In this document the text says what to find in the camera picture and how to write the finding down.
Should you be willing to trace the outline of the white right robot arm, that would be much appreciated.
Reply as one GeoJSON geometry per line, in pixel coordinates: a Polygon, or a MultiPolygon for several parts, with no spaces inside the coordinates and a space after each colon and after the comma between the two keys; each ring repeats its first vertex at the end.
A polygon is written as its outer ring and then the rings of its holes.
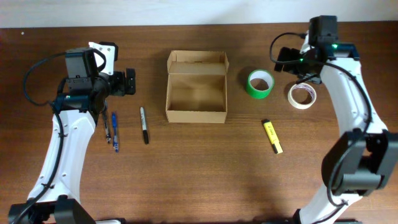
{"type": "Polygon", "coordinates": [[[274,69],[296,75],[299,84],[326,86],[340,138],[322,161],[320,189],[292,221],[339,223],[350,205],[387,185],[397,163],[397,134],[388,131],[371,103],[355,45],[339,41],[337,17],[313,17],[299,36],[302,48],[282,48],[272,59],[274,69]]]}

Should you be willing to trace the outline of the yellow highlighter marker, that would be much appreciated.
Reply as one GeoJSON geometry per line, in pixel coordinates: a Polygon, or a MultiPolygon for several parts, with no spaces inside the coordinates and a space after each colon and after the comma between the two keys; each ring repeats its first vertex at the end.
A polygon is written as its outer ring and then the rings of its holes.
{"type": "Polygon", "coordinates": [[[279,138],[277,137],[276,131],[270,120],[262,120],[262,125],[266,131],[266,134],[270,140],[271,146],[276,154],[283,153],[282,146],[280,145],[279,138]]]}

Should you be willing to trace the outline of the green tape roll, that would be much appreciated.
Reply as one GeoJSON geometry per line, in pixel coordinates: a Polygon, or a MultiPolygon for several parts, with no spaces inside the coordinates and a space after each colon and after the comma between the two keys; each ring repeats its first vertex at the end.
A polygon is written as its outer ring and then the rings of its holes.
{"type": "Polygon", "coordinates": [[[275,84],[274,77],[267,70],[252,71],[246,82],[246,92],[255,99],[269,96],[275,84]]]}

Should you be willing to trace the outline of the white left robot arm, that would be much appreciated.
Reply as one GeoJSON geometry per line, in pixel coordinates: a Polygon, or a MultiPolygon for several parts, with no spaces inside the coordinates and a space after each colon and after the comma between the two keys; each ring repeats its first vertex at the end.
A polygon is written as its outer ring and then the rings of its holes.
{"type": "Polygon", "coordinates": [[[39,178],[26,203],[13,204],[9,223],[94,223],[80,203],[80,180],[88,143],[106,98],[134,95],[135,70],[115,71],[118,46],[90,42],[61,54],[68,75],[48,105],[53,111],[52,137],[39,178]]]}

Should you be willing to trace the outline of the beige masking tape roll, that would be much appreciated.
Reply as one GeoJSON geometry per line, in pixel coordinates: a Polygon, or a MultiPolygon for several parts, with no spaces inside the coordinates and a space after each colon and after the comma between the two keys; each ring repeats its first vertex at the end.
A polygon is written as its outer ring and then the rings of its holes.
{"type": "Polygon", "coordinates": [[[309,109],[317,100],[315,89],[307,83],[294,84],[287,94],[289,103],[296,109],[309,109]]]}

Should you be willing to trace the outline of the brown cardboard box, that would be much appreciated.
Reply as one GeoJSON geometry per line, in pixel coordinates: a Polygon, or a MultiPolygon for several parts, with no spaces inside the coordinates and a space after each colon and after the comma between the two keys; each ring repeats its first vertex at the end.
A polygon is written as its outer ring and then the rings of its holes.
{"type": "Polygon", "coordinates": [[[225,52],[171,51],[165,103],[168,122],[225,123],[228,69],[225,52]]]}

